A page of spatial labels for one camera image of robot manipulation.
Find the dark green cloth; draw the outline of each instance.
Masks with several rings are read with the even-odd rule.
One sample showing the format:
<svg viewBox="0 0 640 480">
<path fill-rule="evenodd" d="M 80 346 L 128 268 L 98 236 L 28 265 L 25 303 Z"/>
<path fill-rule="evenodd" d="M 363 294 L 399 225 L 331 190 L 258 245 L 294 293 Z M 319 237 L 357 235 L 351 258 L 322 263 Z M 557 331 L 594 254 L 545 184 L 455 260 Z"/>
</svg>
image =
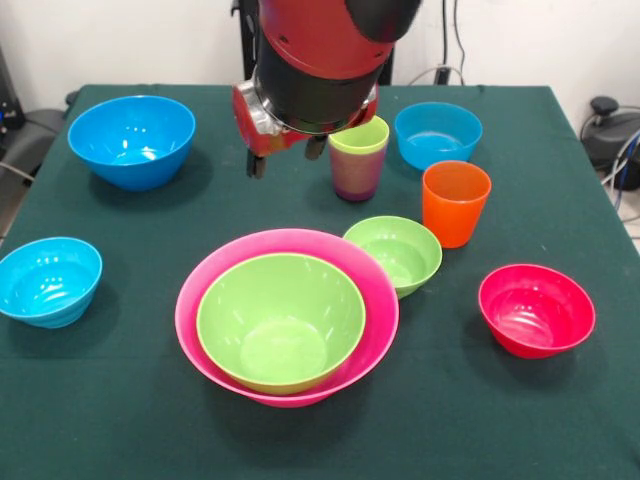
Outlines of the dark green cloth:
<svg viewBox="0 0 640 480">
<path fill-rule="evenodd" d="M 249 232 L 342 234 L 372 215 L 420 220 L 420 174 L 391 139 L 376 196 L 333 193 L 327 153 L 303 146 L 245 177 L 229 87 L 90 86 L 69 116 L 115 96 L 158 94 L 195 113 L 193 151 L 167 186 L 127 193 L 51 148 L 1 254 L 70 235 L 104 277 L 86 315 L 59 331 L 0 323 L 0 479 L 640 478 L 640 262 L 548 88 L 381 89 L 379 114 L 442 100 L 474 111 L 473 162 L 493 192 L 471 243 L 401 302 L 395 342 L 365 379 L 315 406 L 278 410 L 198 373 L 173 309 L 191 269 Z M 597 329 L 572 353 L 525 361 L 477 307 L 493 268 L 534 262 L 592 295 Z"/>
</svg>

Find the white wall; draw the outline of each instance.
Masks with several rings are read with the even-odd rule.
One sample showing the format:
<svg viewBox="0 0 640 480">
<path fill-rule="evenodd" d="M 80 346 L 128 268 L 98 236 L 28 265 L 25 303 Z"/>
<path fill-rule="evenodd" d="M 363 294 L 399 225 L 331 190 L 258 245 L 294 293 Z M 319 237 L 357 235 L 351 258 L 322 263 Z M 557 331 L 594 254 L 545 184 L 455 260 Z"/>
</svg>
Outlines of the white wall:
<svg viewBox="0 0 640 480">
<path fill-rule="evenodd" d="M 453 0 L 447 3 L 452 10 Z M 595 95 L 640 105 L 638 18 L 639 0 L 459 0 L 465 80 L 551 85 L 574 127 Z M 441 22 L 440 0 L 424 0 L 398 44 L 394 82 L 442 61 Z M 449 63 L 457 66 L 459 58 L 450 28 Z"/>
<path fill-rule="evenodd" d="M 639 0 L 459 2 L 468 84 L 551 85 L 574 126 L 596 94 L 640 105 Z M 242 62 L 229 6 L 0 0 L 0 44 L 27 109 L 62 106 L 64 95 L 85 83 L 231 83 L 242 79 Z M 441 61 L 440 21 L 440 0 L 423 0 L 399 42 L 394 83 Z M 449 43 L 456 65 L 452 29 Z"/>
<path fill-rule="evenodd" d="M 0 0 L 0 44 L 23 107 L 86 83 L 242 80 L 231 0 Z"/>
</svg>

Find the green bowl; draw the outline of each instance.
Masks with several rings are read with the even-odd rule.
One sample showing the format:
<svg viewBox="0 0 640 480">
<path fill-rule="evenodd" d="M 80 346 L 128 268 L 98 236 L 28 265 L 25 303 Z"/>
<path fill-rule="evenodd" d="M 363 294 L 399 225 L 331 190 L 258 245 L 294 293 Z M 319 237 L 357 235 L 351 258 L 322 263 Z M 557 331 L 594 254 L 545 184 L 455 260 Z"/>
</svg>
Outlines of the green bowl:
<svg viewBox="0 0 640 480">
<path fill-rule="evenodd" d="M 254 257 L 211 284 L 198 338 L 222 370 L 258 392 L 289 395 L 331 375 L 358 345 L 365 307 L 355 283 L 308 255 Z"/>
<path fill-rule="evenodd" d="M 378 261 L 391 278 L 398 298 L 424 285 L 442 262 L 442 247 L 436 236 L 408 218 L 367 218 L 347 230 L 344 238 Z"/>
</svg>

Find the cable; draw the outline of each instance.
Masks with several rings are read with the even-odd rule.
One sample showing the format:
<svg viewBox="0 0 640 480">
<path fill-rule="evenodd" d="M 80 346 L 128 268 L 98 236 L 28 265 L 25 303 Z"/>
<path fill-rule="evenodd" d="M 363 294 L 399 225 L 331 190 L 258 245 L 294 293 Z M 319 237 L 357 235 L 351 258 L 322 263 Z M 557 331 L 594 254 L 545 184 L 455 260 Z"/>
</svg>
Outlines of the cable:
<svg viewBox="0 0 640 480">
<path fill-rule="evenodd" d="M 442 64 L 449 59 L 449 39 L 447 38 L 447 0 L 442 0 Z"/>
<path fill-rule="evenodd" d="M 458 42 L 458 48 L 460 48 L 460 52 L 462 53 L 462 57 L 460 58 L 460 76 L 462 76 L 464 61 L 467 58 L 467 52 L 464 50 L 462 41 L 460 40 L 460 29 L 458 28 L 458 0 L 453 0 L 453 31 L 456 34 L 456 42 Z"/>
<path fill-rule="evenodd" d="M 30 182 L 35 182 L 35 180 L 36 180 L 34 177 L 29 175 L 28 173 L 24 173 L 22 170 L 19 170 L 19 169 L 17 169 L 16 167 L 14 167 L 12 165 L 0 162 L 0 167 L 1 168 L 6 168 L 10 172 L 13 172 L 16 175 L 18 175 L 19 177 L 22 177 L 25 180 L 29 180 Z"/>
<path fill-rule="evenodd" d="M 635 220 L 640 220 L 640 215 L 636 215 L 635 217 L 623 218 L 621 220 L 621 222 L 622 223 L 629 223 L 629 222 L 633 222 Z"/>
<path fill-rule="evenodd" d="M 638 136 L 640 136 L 640 129 L 636 130 L 635 133 L 629 137 L 629 139 L 624 143 L 622 148 L 618 151 L 618 155 L 616 155 L 616 159 L 613 162 L 613 169 L 611 170 L 611 173 L 609 175 L 607 175 L 602 179 L 602 181 L 600 182 L 602 185 L 606 185 L 610 180 L 615 178 L 615 176 L 618 173 L 620 173 L 622 169 L 627 165 L 627 161 L 629 160 L 628 158 L 625 158 L 620 164 L 618 164 L 618 162 L 622 160 L 623 158 L 622 155 L 624 155 L 624 152 L 626 152 L 627 147 L 629 147 L 629 145 L 631 145 L 631 142 L 633 142 Z"/>
<path fill-rule="evenodd" d="M 587 130 L 587 127 L 591 125 L 597 117 L 598 117 L 598 114 L 594 113 L 584 121 L 584 123 L 582 124 L 582 128 L 580 129 L 580 141 L 584 140 L 584 132 Z"/>
<path fill-rule="evenodd" d="M 622 203 L 622 188 L 624 187 L 624 182 L 627 179 L 627 172 L 629 171 L 628 160 L 630 158 L 633 158 L 637 144 L 638 144 L 638 137 L 636 137 L 636 139 L 633 142 L 631 142 L 631 145 L 627 150 L 627 163 L 624 166 L 624 169 L 622 170 L 622 175 L 620 176 L 620 183 L 618 184 L 618 196 L 616 198 L 616 203 L 615 203 L 616 212 L 620 209 L 620 203 Z M 611 184 L 612 185 L 615 184 L 615 179 L 611 180 Z"/>
<path fill-rule="evenodd" d="M 413 80 L 411 80 L 409 83 L 407 83 L 407 85 L 408 86 L 413 85 L 418 80 L 420 80 L 420 78 L 424 77 L 427 73 L 435 72 L 436 70 L 438 70 L 440 68 L 448 68 L 448 69 L 453 70 L 454 72 L 456 72 L 458 74 L 458 76 L 460 77 L 460 83 L 462 85 L 465 85 L 464 77 L 462 76 L 462 72 L 460 70 L 458 70 L 456 67 L 452 67 L 451 65 L 438 65 L 437 67 L 427 68 L 426 70 L 424 70 L 424 71 L 420 72 L 418 75 L 416 75 L 413 78 Z"/>
<path fill-rule="evenodd" d="M 637 107 L 635 105 L 620 105 L 618 107 L 618 110 L 640 110 L 640 107 Z M 580 141 L 584 140 L 584 133 L 587 130 L 587 127 L 591 125 L 596 118 L 598 118 L 598 114 L 594 113 L 584 121 L 584 123 L 582 124 L 582 128 L 580 128 Z"/>
</svg>

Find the bowl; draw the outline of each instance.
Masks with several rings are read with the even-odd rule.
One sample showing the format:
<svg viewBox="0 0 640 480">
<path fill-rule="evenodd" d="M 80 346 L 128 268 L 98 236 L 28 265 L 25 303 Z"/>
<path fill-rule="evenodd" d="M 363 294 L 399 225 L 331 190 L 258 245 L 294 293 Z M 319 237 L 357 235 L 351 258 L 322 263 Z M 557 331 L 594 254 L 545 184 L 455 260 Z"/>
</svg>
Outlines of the bowl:
<svg viewBox="0 0 640 480">
<path fill-rule="evenodd" d="M 184 163 L 196 128 L 187 107 L 155 96 L 121 97 L 82 113 L 69 129 L 73 152 L 124 190 L 166 184 Z"/>
<path fill-rule="evenodd" d="M 480 285 L 480 310 L 496 340 L 522 358 L 545 358 L 584 342 L 595 328 L 589 295 L 539 265 L 507 265 Z"/>
<path fill-rule="evenodd" d="M 325 260 L 356 284 L 366 309 L 362 339 L 353 353 L 321 384 L 288 396 L 255 392 L 219 368 L 200 345 L 196 331 L 198 305 L 220 275 L 239 262 L 268 253 L 301 253 Z M 191 363 L 218 385 L 256 402 L 278 408 L 296 408 L 320 402 L 367 375 L 389 350 L 398 328 L 398 299 L 387 274 L 364 250 L 329 233 L 279 229 L 253 233 L 220 247 L 188 276 L 175 310 L 180 346 Z"/>
<path fill-rule="evenodd" d="M 28 243 L 0 261 L 0 313 L 37 327 L 64 327 L 85 312 L 101 275 L 102 258 L 87 242 Z"/>
<path fill-rule="evenodd" d="M 398 298 L 424 285 L 442 262 L 436 236 L 408 218 L 367 218 L 347 230 L 344 238 L 376 259 L 391 277 Z"/>
<path fill-rule="evenodd" d="M 478 117 L 450 103 L 411 105 L 396 116 L 394 126 L 402 158 L 423 171 L 442 160 L 469 160 L 482 137 Z"/>
<path fill-rule="evenodd" d="M 274 253 L 218 277 L 198 309 L 200 344 L 230 377 L 258 392 L 290 395 L 331 375 L 364 331 L 362 296 L 324 260 Z"/>
</svg>

